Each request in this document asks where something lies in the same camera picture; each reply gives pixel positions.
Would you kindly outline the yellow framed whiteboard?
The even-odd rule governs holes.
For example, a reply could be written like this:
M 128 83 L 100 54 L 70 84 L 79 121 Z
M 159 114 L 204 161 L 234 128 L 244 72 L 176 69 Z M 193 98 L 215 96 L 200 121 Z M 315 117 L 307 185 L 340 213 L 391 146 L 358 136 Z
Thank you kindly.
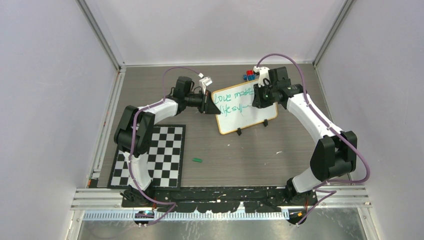
M 264 120 L 270 121 L 278 116 L 278 106 L 275 103 L 266 108 L 252 106 L 254 85 L 257 82 L 248 81 L 212 93 L 212 100 L 221 111 L 221 114 L 216 115 L 220 134 L 236 132 L 238 129 L 263 123 Z

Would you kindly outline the black white chessboard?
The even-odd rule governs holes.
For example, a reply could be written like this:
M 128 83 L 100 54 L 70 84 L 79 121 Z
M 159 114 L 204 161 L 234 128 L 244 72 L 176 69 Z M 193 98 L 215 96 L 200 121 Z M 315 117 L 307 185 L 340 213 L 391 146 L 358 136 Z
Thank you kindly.
M 151 188 L 178 191 L 181 188 L 185 147 L 185 124 L 158 124 L 153 128 L 147 169 Z M 125 156 L 116 150 L 107 188 L 124 189 L 131 184 Z

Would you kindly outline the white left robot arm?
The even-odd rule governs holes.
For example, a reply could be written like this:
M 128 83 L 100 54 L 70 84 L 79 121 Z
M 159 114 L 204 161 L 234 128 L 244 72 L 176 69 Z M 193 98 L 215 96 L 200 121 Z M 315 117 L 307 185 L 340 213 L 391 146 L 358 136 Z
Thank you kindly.
M 155 124 L 177 116 L 187 107 L 197 108 L 201 114 L 221 114 L 213 102 L 211 91 L 207 89 L 212 82 L 209 76 L 201 75 L 200 90 L 195 92 L 194 81 L 190 77 L 180 76 L 171 92 L 158 102 L 141 107 L 128 105 L 124 109 L 113 139 L 124 154 L 129 170 L 129 185 L 137 190 L 134 200 L 141 207 L 148 207 L 154 201 L 153 193 L 147 190 L 152 182 L 147 152 Z

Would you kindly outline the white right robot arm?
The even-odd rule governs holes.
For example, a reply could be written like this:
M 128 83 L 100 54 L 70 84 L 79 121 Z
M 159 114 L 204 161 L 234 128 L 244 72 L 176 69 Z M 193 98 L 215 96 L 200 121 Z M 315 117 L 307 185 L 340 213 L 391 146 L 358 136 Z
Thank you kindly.
M 309 167 L 287 180 L 283 196 L 291 205 L 299 205 L 319 184 L 351 173 L 356 169 L 357 136 L 330 123 L 317 108 L 301 84 L 292 84 L 286 67 L 269 69 L 255 66 L 252 106 L 264 109 L 280 104 L 293 114 L 310 134 L 315 148 Z

